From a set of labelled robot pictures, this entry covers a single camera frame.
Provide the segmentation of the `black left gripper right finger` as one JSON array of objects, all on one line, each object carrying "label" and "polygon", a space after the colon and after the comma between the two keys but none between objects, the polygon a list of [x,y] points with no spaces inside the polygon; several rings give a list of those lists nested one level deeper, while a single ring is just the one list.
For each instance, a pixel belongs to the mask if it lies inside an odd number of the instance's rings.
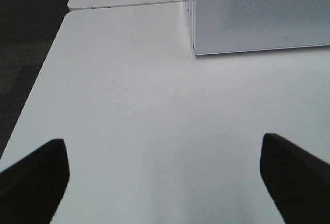
[{"label": "black left gripper right finger", "polygon": [[259,171],[284,223],[329,223],[329,163],[266,133]]}]

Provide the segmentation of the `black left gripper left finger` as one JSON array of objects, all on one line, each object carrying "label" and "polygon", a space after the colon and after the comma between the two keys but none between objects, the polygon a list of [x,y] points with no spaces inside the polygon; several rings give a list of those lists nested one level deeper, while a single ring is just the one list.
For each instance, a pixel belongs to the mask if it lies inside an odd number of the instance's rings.
[{"label": "black left gripper left finger", "polygon": [[53,139],[1,172],[1,223],[50,223],[70,178],[63,139]]}]

